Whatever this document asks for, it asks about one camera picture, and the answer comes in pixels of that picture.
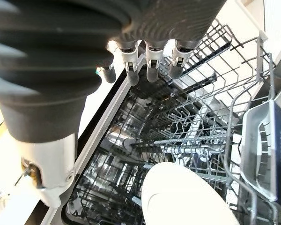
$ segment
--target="dishwasher door edge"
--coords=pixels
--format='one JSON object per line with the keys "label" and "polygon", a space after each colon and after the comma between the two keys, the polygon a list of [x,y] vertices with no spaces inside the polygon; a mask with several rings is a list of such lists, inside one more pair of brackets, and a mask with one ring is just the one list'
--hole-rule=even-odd
{"label": "dishwasher door edge", "polygon": [[[103,135],[105,134],[106,130],[108,129],[113,117],[115,116],[116,112],[118,111],[120,105],[122,104],[126,94],[130,90],[131,85],[128,83],[127,78],[123,81],[121,86],[119,87],[118,91],[114,95],[113,99],[105,109],[101,119],[97,123],[95,129],[93,130],[92,134],[90,135],[88,141],[86,142],[85,146],[83,147],[81,154],[77,158],[74,168],[76,171],[76,179],[83,172],[84,167],[89,162],[91,156],[93,155],[97,145],[99,144],[100,140],[102,139]],[[61,210],[63,205],[59,208],[52,208],[50,207],[48,212],[46,213],[41,225],[49,225],[53,221],[54,225],[62,225],[63,222],[61,220]]]}

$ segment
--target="open dishwasher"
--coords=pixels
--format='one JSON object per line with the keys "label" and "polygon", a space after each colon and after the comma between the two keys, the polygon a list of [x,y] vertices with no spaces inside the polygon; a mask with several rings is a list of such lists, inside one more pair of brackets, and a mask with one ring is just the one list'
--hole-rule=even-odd
{"label": "open dishwasher", "polygon": [[[122,73],[118,91],[107,97],[112,104],[101,109],[98,125],[88,131],[90,138],[83,143],[88,153],[77,162],[75,187],[61,211],[64,223],[145,224],[142,183],[160,162],[197,173],[226,201],[241,225],[281,223],[280,204],[241,176],[244,114],[275,97],[275,65],[262,48],[262,38],[241,43],[229,26],[215,20],[176,80],[168,76],[168,55],[161,62],[157,82],[148,82],[144,55],[145,46],[140,43],[139,83],[131,87]],[[254,161],[251,170],[257,175],[253,178],[266,183],[260,179],[263,170],[256,168],[268,161],[252,155],[245,160]]]}

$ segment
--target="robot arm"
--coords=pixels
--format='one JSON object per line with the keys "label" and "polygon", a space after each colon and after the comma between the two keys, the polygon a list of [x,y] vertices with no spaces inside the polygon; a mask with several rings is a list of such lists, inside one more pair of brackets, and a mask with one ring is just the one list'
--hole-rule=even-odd
{"label": "robot arm", "polygon": [[0,108],[22,167],[41,200],[59,207],[72,184],[81,114],[102,80],[115,81],[115,40],[128,81],[138,82],[138,40],[147,46],[147,78],[156,81],[163,48],[177,40],[171,77],[225,0],[0,0]]}

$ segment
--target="dishwasher rack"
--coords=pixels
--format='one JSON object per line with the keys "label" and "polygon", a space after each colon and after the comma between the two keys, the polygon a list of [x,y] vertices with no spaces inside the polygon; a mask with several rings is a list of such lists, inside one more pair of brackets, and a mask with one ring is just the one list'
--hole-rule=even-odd
{"label": "dishwasher rack", "polygon": [[277,224],[276,206],[247,185],[239,170],[243,115],[274,95],[274,64],[261,38],[241,43],[215,20],[180,79],[168,76],[170,63],[165,57],[155,83],[141,69],[139,84],[79,179],[67,215],[81,224],[145,224],[143,180],[154,164],[169,161],[208,182],[240,224]]}

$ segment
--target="white plate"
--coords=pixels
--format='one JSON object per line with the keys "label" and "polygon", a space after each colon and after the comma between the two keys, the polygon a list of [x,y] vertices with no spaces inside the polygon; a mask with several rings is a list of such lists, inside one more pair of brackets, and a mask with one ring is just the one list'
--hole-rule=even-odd
{"label": "white plate", "polygon": [[174,163],[159,163],[150,169],[141,203],[146,225],[239,225],[208,183]]}

